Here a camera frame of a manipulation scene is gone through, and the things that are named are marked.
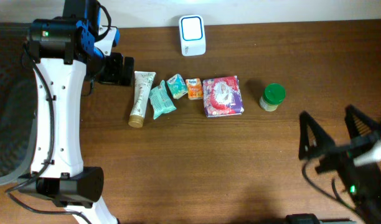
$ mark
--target tube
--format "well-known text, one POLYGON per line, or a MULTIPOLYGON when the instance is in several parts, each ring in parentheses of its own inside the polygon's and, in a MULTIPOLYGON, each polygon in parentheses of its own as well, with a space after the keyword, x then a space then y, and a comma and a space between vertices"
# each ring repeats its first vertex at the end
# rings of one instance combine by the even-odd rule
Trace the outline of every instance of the tube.
POLYGON ((135 98, 134 106, 129 114, 128 125, 133 128, 142 128, 148 105, 149 92, 156 72, 135 71, 135 98))

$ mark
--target chair backrest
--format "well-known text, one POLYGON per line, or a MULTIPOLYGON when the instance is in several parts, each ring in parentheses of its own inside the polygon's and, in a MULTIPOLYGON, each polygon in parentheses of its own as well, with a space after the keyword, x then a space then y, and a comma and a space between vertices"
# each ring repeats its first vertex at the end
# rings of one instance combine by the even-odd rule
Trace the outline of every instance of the chair backrest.
POLYGON ((36 135, 37 86, 32 70, 22 66, 26 37, 7 30, 0 32, 0 185, 27 172, 36 135))

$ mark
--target small teal packet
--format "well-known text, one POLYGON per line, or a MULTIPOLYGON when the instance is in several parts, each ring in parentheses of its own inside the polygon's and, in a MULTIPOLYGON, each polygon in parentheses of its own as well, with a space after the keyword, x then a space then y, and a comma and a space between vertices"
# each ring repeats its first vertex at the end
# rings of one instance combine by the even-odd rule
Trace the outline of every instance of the small teal packet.
POLYGON ((166 82, 164 80, 161 80, 160 85, 151 90, 149 99, 151 99, 151 104, 153 106, 153 119, 158 118, 164 113, 170 113, 177 109, 167 94, 166 82))
POLYGON ((188 93, 188 89, 184 80, 182 79, 180 74, 174 75, 167 81, 167 86, 171 91, 172 97, 174 99, 179 99, 186 93, 188 93))

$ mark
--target green indicator light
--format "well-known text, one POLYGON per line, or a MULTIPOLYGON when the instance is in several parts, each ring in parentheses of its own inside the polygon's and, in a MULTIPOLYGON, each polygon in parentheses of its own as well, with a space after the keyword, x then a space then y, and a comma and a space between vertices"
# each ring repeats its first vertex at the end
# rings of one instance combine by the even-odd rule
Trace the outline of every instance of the green indicator light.
POLYGON ((351 186, 350 192, 354 194, 354 193, 356 193, 356 191, 357 191, 357 189, 355 188, 355 186, 354 185, 351 186))

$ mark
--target wooden table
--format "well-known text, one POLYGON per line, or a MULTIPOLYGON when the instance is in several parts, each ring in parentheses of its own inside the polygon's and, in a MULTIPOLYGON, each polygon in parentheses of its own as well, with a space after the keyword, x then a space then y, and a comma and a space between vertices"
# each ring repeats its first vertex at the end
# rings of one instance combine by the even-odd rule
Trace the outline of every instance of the wooden table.
MULTIPOLYGON (((183 57, 177 27, 121 29, 115 51, 155 71, 154 84, 180 73, 201 79, 237 75, 245 112, 207 119, 203 101, 174 100, 177 110, 144 127, 128 126, 133 89, 96 85, 81 104, 85 166, 105 172, 103 198, 122 223, 223 223, 315 213, 355 216, 312 189, 301 176, 298 115, 308 111, 337 143, 349 140, 344 108, 381 118, 381 21, 207 26, 207 52, 183 57), (263 89, 280 83, 277 111, 258 105, 263 89)), ((310 175, 330 190, 331 173, 310 175)), ((0 223, 75 223, 71 216, 36 215, 0 187, 0 223)), ((52 203, 19 197, 41 209, 52 203)))

